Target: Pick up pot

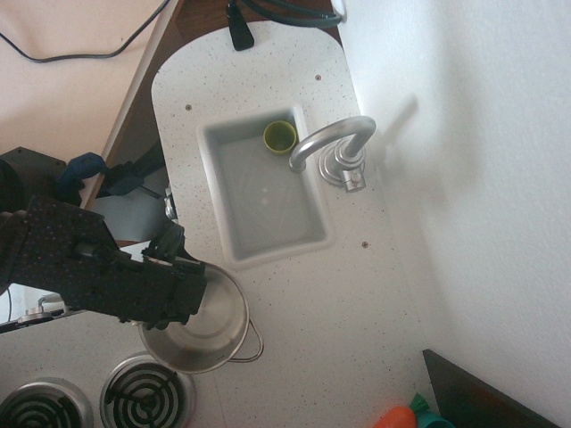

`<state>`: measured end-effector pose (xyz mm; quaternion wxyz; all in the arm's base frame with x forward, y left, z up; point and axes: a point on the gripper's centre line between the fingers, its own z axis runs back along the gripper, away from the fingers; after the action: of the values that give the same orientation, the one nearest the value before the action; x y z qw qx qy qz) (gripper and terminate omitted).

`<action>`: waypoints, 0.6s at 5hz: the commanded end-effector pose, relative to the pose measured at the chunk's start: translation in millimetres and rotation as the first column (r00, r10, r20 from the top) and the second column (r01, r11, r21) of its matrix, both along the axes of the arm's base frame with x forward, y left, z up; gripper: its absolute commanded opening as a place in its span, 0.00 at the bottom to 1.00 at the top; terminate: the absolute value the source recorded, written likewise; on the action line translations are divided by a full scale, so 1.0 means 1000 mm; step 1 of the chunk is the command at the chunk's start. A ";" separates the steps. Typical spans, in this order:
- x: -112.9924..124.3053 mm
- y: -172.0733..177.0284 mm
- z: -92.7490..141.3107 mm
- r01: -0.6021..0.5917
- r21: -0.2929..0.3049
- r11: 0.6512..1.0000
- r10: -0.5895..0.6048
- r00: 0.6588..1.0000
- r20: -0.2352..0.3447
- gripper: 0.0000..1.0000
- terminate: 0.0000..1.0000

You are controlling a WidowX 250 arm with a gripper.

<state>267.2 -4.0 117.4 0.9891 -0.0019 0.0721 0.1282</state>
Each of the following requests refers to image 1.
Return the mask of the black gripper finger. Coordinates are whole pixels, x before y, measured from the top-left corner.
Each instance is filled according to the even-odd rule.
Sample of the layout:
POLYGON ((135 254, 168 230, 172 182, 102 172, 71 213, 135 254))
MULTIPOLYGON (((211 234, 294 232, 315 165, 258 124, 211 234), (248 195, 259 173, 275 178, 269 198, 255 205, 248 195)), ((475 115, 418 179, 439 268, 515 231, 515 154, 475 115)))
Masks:
POLYGON ((169 222, 160 229, 142 254, 150 261, 189 272, 204 272, 205 264, 186 251, 185 242, 185 229, 179 224, 169 222))

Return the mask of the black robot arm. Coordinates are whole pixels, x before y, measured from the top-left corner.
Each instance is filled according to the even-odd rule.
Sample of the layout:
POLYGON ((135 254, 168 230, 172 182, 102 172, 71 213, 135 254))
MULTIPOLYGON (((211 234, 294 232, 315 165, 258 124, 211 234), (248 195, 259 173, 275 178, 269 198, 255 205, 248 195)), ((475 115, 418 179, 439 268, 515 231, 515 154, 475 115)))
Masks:
POLYGON ((184 229, 163 229, 137 261, 103 216, 80 208, 86 178, 105 172, 85 153, 64 162, 19 147, 1 156, 1 290, 22 284, 54 292, 71 309, 137 321, 185 324, 200 308, 205 265, 184 250, 184 229))

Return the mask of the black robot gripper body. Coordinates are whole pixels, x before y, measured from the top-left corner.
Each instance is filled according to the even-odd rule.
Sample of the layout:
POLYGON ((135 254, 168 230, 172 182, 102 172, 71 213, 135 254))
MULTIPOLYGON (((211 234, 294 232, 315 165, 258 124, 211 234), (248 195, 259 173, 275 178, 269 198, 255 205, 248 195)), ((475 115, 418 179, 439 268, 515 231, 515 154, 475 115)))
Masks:
POLYGON ((206 290, 205 264, 191 259, 137 261, 109 245, 78 242, 65 258, 70 290, 65 300, 81 309, 136 321, 147 329, 185 325, 206 290))

